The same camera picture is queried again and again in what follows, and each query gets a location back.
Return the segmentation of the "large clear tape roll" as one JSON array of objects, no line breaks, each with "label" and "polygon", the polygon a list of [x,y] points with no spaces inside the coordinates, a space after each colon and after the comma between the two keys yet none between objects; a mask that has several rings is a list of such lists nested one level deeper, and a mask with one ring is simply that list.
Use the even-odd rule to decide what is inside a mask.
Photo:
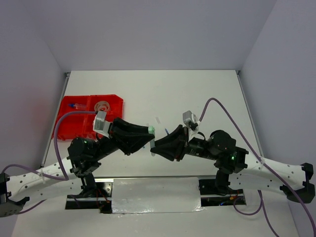
[{"label": "large clear tape roll", "polygon": [[111,107],[107,101],[99,101],[94,105],[94,110],[107,112],[111,110]]}]

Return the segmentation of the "green highlighter pen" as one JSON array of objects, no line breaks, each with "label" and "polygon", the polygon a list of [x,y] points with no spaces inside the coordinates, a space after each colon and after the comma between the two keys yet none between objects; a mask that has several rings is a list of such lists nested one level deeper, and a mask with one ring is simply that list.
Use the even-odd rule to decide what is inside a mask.
[{"label": "green highlighter pen", "polygon": [[152,149],[154,147],[155,147],[155,140],[153,139],[150,141],[150,149]]}]

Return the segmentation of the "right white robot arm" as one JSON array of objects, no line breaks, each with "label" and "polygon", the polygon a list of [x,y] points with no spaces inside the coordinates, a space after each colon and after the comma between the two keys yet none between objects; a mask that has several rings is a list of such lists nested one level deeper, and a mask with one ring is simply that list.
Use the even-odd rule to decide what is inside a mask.
[{"label": "right white robot arm", "polygon": [[172,133],[156,140],[151,153],[169,161],[181,161],[194,156],[214,161],[217,169],[211,186],[220,195],[239,190],[267,190],[284,194],[293,202],[311,203],[316,188],[311,183],[314,174],[309,163],[289,165],[236,146],[236,140],[223,130],[216,130],[206,139],[190,138],[187,127],[178,126]]}]

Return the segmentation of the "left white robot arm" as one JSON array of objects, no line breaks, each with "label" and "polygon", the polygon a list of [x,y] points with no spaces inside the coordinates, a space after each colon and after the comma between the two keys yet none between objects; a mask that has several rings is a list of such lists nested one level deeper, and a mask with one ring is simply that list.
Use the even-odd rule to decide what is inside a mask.
[{"label": "left white robot arm", "polygon": [[66,158],[57,154],[57,163],[38,170],[29,169],[28,173],[18,176],[2,172],[1,217],[24,214],[26,205],[38,206],[47,199],[62,195],[75,198],[93,195],[106,197],[106,191],[97,186],[93,176],[93,171],[101,165],[100,160],[117,150],[131,155],[155,139],[153,126],[139,126],[121,118],[109,122],[96,116],[93,131],[101,138],[75,138],[68,147],[69,155]]}]

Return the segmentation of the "small white tape roll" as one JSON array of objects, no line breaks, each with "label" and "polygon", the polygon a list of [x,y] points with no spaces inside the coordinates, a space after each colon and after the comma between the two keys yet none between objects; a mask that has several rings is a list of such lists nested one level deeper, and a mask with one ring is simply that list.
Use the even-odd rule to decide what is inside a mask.
[{"label": "small white tape roll", "polygon": [[107,112],[111,110],[111,107],[109,104],[102,104],[101,106],[99,106],[98,110]]}]

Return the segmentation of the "blue cap glue bottle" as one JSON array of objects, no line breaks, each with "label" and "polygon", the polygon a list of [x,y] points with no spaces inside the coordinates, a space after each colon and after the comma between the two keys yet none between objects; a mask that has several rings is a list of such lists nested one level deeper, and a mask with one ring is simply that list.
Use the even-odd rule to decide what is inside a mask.
[{"label": "blue cap glue bottle", "polygon": [[85,111],[86,110],[86,105],[85,104],[71,103],[71,104],[68,104],[68,106],[70,108],[76,109],[76,110],[81,110],[81,111]]}]

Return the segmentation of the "green highlighter cap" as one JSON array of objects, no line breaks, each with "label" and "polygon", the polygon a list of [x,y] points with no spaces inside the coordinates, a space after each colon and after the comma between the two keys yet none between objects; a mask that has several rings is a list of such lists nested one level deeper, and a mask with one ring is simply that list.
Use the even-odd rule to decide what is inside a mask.
[{"label": "green highlighter cap", "polygon": [[148,127],[148,132],[149,132],[150,134],[154,134],[155,128],[154,128],[153,126],[149,126],[149,127]]}]

